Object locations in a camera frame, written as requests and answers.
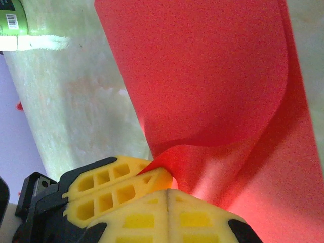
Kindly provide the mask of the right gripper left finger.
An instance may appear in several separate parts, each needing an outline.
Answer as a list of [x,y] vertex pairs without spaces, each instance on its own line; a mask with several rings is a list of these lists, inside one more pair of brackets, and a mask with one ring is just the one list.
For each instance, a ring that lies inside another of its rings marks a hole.
[[87,226],[80,242],[168,242],[166,190],[111,211]]

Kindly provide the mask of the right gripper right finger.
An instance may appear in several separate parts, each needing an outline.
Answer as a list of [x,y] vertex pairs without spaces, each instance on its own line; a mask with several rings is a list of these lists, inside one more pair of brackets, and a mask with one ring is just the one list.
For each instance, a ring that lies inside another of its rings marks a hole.
[[180,190],[167,202],[169,242],[262,242],[242,217]]

